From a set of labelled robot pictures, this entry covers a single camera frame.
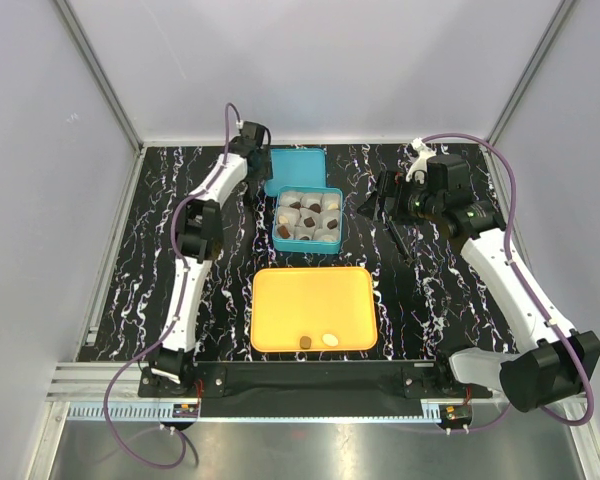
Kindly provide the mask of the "teal tin box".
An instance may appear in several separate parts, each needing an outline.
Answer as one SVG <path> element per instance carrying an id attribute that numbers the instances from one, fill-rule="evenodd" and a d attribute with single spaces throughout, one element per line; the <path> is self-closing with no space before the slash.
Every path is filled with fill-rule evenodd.
<path id="1" fill-rule="evenodd" d="M 273 176 L 265 183 L 265 194 L 275 200 L 273 212 L 272 238 L 274 248 L 279 252 L 303 254 L 336 254 L 340 250 L 343 237 L 342 192 L 327 185 L 326 154 L 319 148 L 274 149 L 271 152 Z M 301 208 L 289 205 L 300 202 Z M 319 213 L 309 209 L 317 203 Z M 339 209 L 327 210 L 330 203 L 338 203 Z M 288 219 L 280 224 L 279 217 Z M 313 227 L 306 227 L 303 220 L 312 217 Z M 329 229 L 327 223 L 335 219 L 338 227 Z M 278 228 L 284 225 L 290 236 L 282 238 Z M 311 241 L 301 241 L 298 237 L 308 235 Z"/>

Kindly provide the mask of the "dark rectangular chocolate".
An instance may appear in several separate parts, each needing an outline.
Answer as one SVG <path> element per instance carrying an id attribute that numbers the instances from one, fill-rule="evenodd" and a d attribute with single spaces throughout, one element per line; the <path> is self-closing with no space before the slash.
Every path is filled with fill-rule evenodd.
<path id="1" fill-rule="evenodd" d="M 290 236 L 288 229 L 284 225 L 281 225 L 278 228 L 278 233 L 282 238 L 288 238 Z"/>

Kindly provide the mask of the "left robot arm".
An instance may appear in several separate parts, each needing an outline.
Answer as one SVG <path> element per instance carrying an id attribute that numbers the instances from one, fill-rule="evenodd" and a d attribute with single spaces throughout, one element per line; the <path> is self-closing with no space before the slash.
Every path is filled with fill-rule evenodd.
<path id="1" fill-rule="evenodd" d="M 272 178 L 269 129 L 243 120 L 237 126 L 238 135 L 227 140 L 209 174 L 172 217 L 174 285 L 165 327 L 148 366 L 150 378 L 176 396 L 200 384 L 194 371 L 195 330 L 206 277 L 223 249 L 222 207 L 239 184 L 258 185 Z"/>

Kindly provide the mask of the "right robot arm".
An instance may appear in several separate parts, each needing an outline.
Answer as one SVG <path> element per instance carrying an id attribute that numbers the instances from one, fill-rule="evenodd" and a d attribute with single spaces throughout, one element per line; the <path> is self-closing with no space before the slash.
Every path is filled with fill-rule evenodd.
<path id="1" fill-rule="evenodd" d="M 599 338 L 578 331 L 548 299 L 514 251 L 502 216 L 490 202 L 475 199 L 460 156 L 423 153 L 407 172 L 380 172 L 358 212 L 398 225 L 434 224 L 477 272 L 513 333 L 514 354 L 477 347 L 450 354 L 433 374 L 440 393 L 452 397 L 479 385 L 503 393 L 520 412 L 579 394 L 594 404 L 590 379 Z"/>

